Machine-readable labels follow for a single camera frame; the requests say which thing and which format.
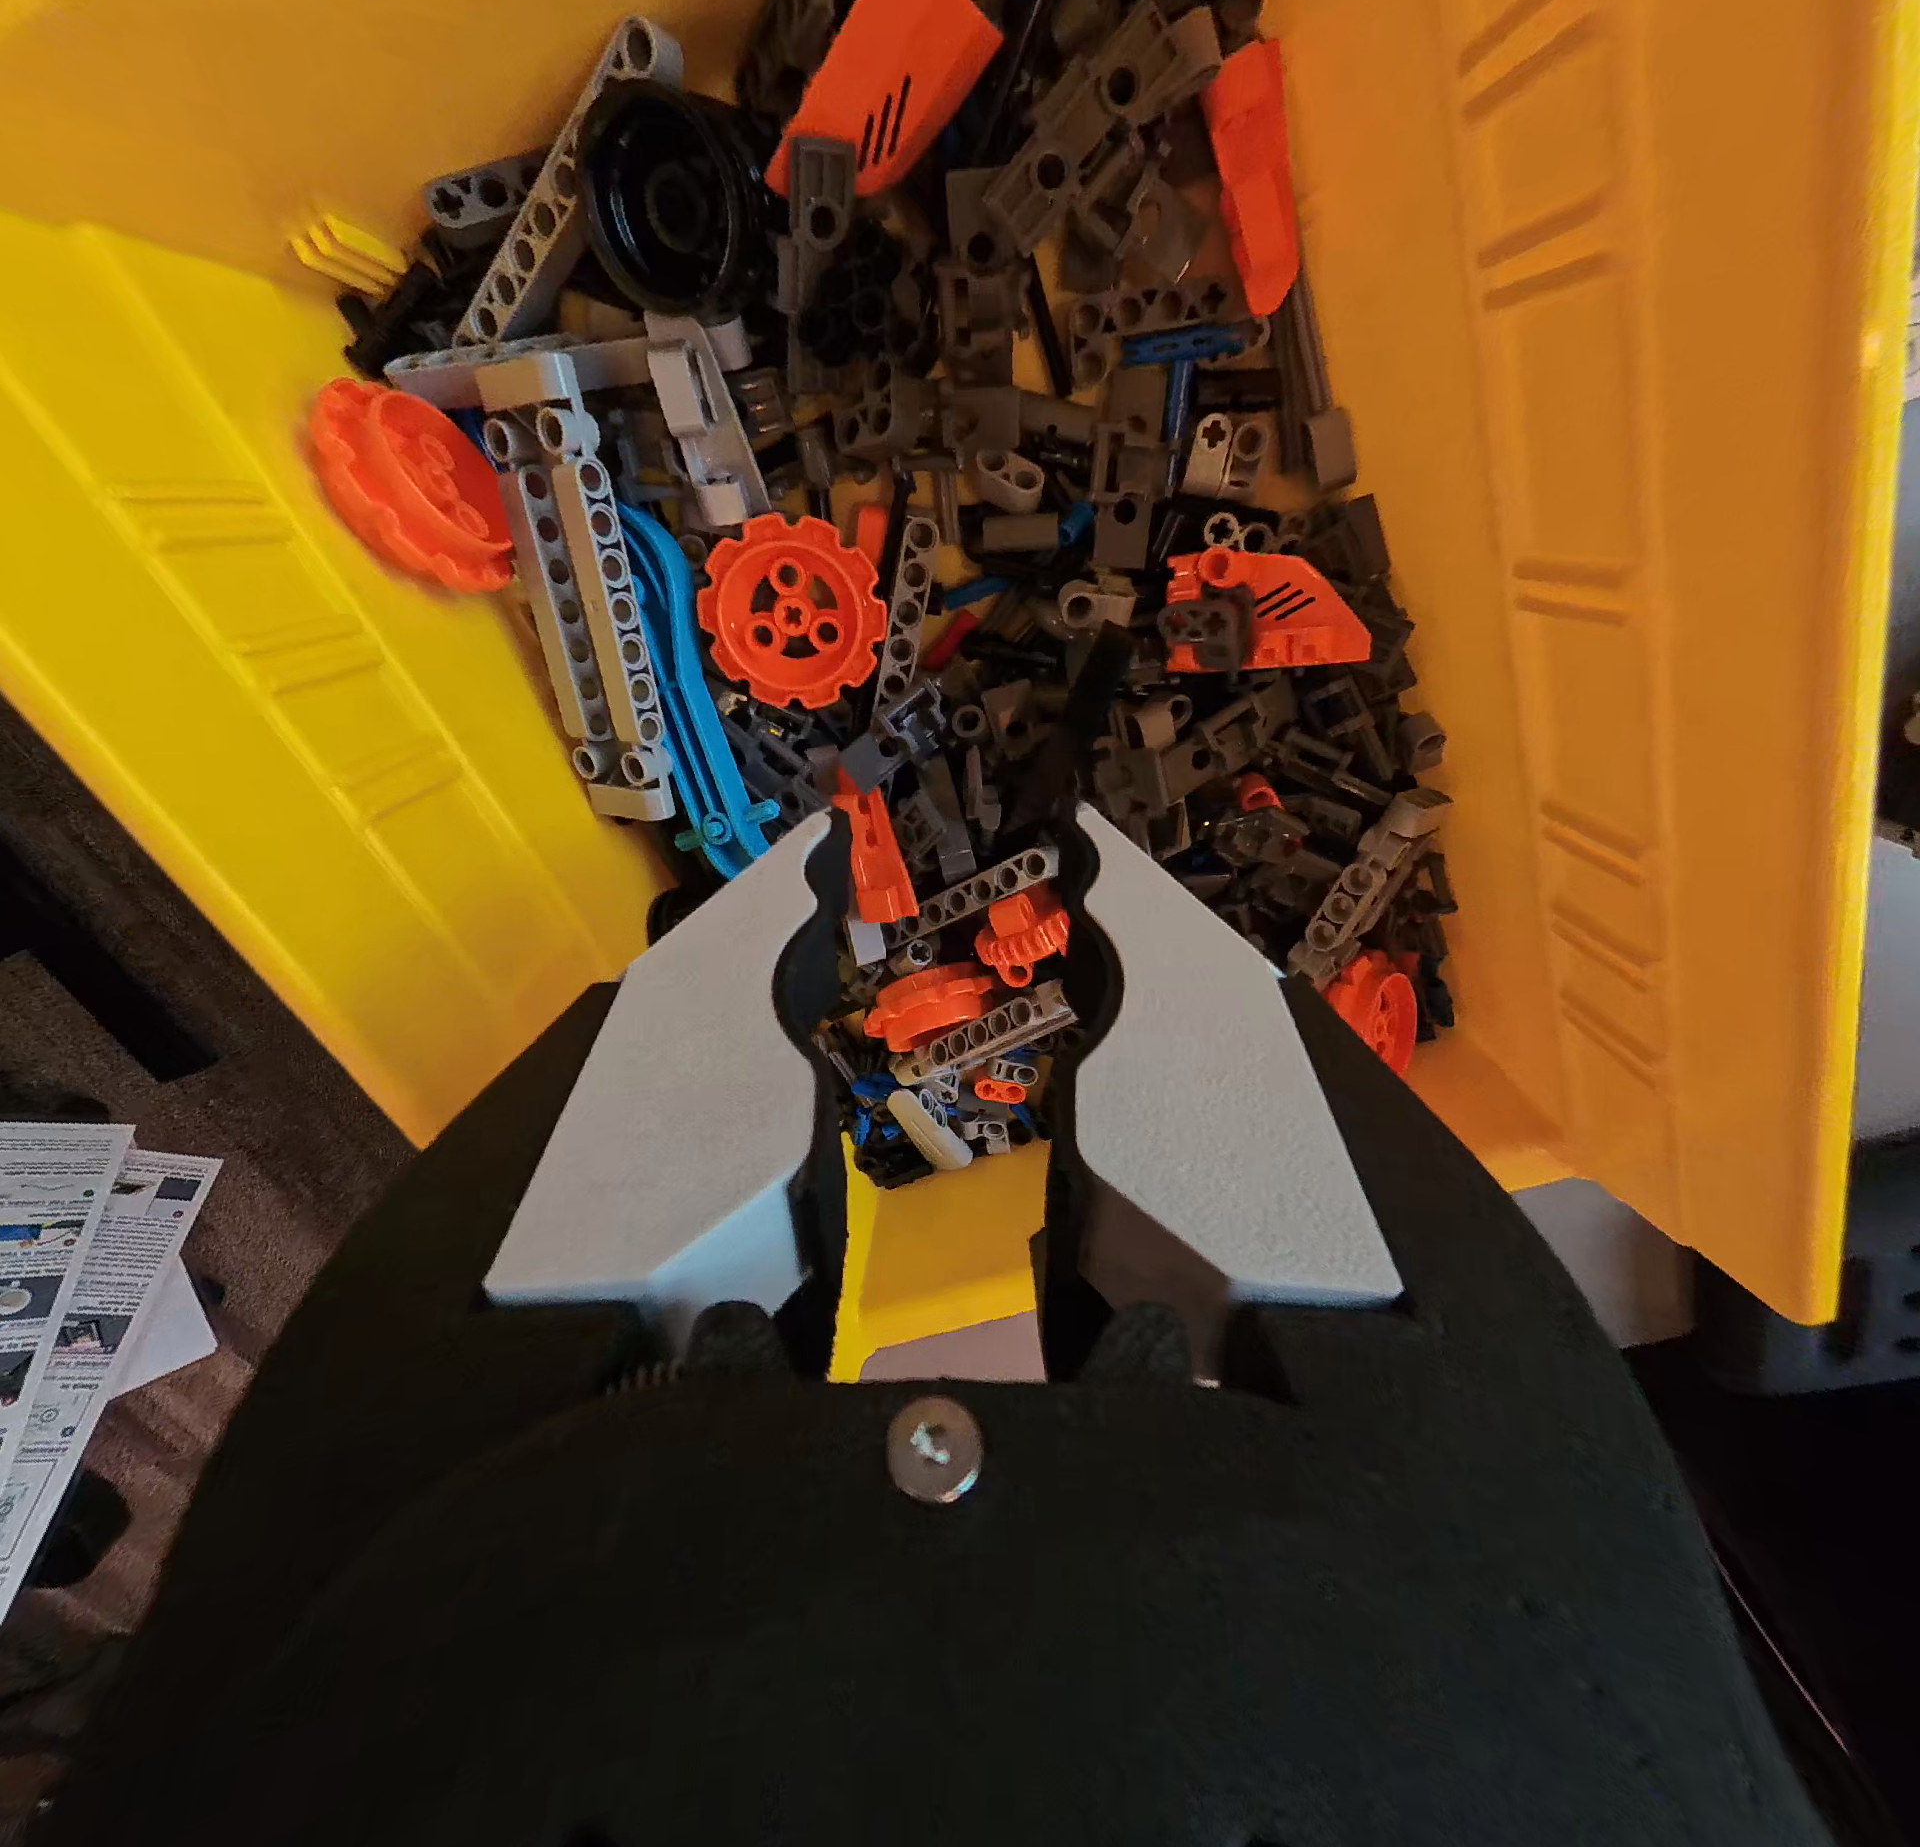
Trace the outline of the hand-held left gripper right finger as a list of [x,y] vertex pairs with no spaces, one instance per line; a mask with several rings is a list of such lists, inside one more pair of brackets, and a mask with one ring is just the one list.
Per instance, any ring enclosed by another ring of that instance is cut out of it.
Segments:
[[1287,977],[1087,803],[1060,813],[1060,880],[1085,1035],[1045,1163],[1045,1381],[1124,1308],[1166,1308],[1200,1381],[1226,1381],[1270,1308],[1400,1308]]

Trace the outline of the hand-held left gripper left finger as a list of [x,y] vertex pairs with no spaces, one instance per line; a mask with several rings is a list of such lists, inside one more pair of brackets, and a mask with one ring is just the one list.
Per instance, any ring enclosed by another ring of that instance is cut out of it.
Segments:
[[790,828],[615,985],[492,1308],[632,1308],[669,1358],[705,1308],[768,1308],[832,1367],[844,1291],[844,1128],[815,1023],[836,1008],[852,820]]

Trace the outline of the orange connector piece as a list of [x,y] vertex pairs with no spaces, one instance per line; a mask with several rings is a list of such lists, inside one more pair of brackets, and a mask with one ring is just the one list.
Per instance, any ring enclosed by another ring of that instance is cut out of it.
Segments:
[[832,811],[852,813],[852,912],[861,912],[861,920],[906,920],[915,880],[900,865],[891,796],[883,789],[861,796],[852,775],[836,766]]

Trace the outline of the pile of building brick pieces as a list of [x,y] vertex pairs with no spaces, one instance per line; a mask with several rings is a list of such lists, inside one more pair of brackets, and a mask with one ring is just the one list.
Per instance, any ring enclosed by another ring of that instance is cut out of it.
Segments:
[[[1215,72],[1261,32],[1261,0],[975,0],[1000,51],[915,159],[861,193],[844,133],[797,142],[769,311],[632,311],[590,244],[528,338],[582,344],[615,507],[705,550],[751,509],[832,517],[883,574],[891,636],[832,708],[768,708],[715,667],[730,752],[782,844],[832,811],[836,766],[883,789],[906,920],[836,920],[836,1008],[815,1047],[852,1163],[896,1190],[1055,1131],[1085,1047],[1071,955],[984,1014],[891,1056],[869,1008],[896,977],[975,956],[990,899],[1055,880],[1060,813],[1087,803],[1278,977],[1376,811],[1444,757],[1407,714],[1407,603],[1376,507],[1354,496],[1317,285],[1256,319],[1222,224]],[[802,117],[852,0],[768,0],[730,84]],[[456,326],[521,219],[539,148],[423,189],[434,233],[382,305],[341,305],[354,384],[437,405],[481,444]],[[1166,555],[1317,562],[1374,625],[1362,664],[1162,664]],[[1454,1030],[1454,865],[1423,849],[1362,955]]]

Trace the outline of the yellow plastic bin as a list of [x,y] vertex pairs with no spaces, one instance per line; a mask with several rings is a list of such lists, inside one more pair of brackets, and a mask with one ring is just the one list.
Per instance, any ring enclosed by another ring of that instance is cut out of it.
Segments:
[[[622,13],[7,0],[7,702],[434,1137],[646,955],[499,603],[303,471],[316,244],[528,148]],[[1895,507],[1915,0],[1270,0],[1307,271],[1454,796],[1427,1112],[1832,1317]]]

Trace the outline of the orange gear wheel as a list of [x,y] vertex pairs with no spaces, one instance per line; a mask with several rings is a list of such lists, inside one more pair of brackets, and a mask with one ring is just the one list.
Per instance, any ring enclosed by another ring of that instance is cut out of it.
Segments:
[[1407,1075],[1417,1035],[1423,1035],[1423,993],[1407,956],[1391,955],[1354,955],[1332,979],[1330,979],[1330,1008],[1391,1065]]
[[715,667],[768,708],[832,708],[877,675],[891,603],[861,550],[832,517],[751,509],[705,550],[696,593]]
[[1000,979],[984,956],[896,977],[869,1008],[869,1035],[883,1035],[891,1056],[906,1056],[984,1014],[997,993]]
[[372,562],[437,593],[516,584],[499,471],[437,405],[341,377],[310,399],[303,444]]

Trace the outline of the light grey holed beam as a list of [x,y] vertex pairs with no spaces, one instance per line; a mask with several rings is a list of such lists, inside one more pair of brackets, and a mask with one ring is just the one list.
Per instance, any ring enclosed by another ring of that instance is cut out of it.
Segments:
[[1444,813],[1454,813],[1454,796],[1439,789],[1391,796],[1376,820],[1354,840],[1354,859],[1332,874],[1332,884],[1307,918],[1307,941],[1287,955],[1287,977],[1330,985],[1362,955],[1362,941],[1376,932],[1376,918],[1391,912],[1423,849],[1439,844]]

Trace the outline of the small orange gear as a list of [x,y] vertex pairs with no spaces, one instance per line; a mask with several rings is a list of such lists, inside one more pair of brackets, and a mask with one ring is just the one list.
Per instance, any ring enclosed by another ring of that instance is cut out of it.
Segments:
[[1031,985],[1031,963],[1055,955],[1071,955],[1071,899],[1055,892],[1055,880],[1031,880],[1031,884],[990,899],[990,920],[975,932],[975,956],[1000,985]]

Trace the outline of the blue curved piece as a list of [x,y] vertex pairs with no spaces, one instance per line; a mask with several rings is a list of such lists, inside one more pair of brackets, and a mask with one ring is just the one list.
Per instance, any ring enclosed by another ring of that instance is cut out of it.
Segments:
[[696,598],[687,550],[669,541],[663,517],[632,507],[615,507],[615,509],[622,509],[646,641],[649,641],[658,702],[663,702],[663,746],[669,746],[681,803],[687,803],[681,849],[698,849],[725,880],[737,880],[751,859],[768,859],[769,844],[768,820],[782,811],[751,803],[725,708],[705,691],[698,598]]

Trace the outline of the orange striped panel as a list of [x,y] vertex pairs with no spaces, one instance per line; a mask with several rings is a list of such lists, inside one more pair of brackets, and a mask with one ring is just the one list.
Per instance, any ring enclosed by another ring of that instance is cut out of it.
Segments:
[[1166,555],[1166,598],[1152,612],[1162,664],[1200,667],[1307,667],[1362,664],[1374,625],[1354,603],[1296,555],[1200,550]]

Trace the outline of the grey long holed beam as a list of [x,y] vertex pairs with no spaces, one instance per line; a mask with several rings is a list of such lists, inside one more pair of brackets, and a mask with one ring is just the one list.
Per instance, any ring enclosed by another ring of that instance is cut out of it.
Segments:
[[505,244],[492,252],[492,263],[481,263],[481,284],[456,326],[456,344],[505,344],[505,338],[528,338],[552,326],[552,311],[555,311],[555,293],[582,252],[582,163],[577,163],[582,117],[600,107],[604,84],[646,84],[646,81],[681,84],[687,51],[658,22],[625,13],[604,32],[582,91],[572,102],[521,219],[505,224]]

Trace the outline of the black wheel rim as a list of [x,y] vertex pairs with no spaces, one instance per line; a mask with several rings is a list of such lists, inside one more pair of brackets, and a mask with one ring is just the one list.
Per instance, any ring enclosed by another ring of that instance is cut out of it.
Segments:
[[790,200],[769,125],[663,81],[615,81],[582,126],[582,233],[604,284],[658,319],[769,311]]

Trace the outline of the small yellow brick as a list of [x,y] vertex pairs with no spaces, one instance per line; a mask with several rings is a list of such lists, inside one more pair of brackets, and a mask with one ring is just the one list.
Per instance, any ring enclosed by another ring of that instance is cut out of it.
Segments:
[[391,293],[391,285],[407,284],[407,263],[415,263],[415,252],[395,252],[391,236],[362,233],[362,224],[349,224],[349,219],[332,219],[332,212],[310,212],[310,219],[291,233],[291,252],[293,252],[310,271],[324,271],[324,284],[341,284],[341,285],[354,285],[354,293]]

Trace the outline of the large orange curved panel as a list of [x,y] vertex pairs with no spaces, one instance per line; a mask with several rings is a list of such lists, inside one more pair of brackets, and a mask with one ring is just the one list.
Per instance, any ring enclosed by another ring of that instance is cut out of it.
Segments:
[[782,126],[768,189],[797,193],[802,133],[844,133],[861,193],[906,183],[997,51],[1000,29],[975,0],[852,0],[802,117]]

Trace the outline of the light grey beam frame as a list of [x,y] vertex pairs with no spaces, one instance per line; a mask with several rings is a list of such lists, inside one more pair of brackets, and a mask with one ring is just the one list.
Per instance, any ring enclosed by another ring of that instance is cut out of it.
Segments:
[[577,363],[582,344],[560,338],[521,338],[481,363],[481,454],[499,461],[516,574],[590,811],[615,820],[669,820],[681,766],[658,659]]

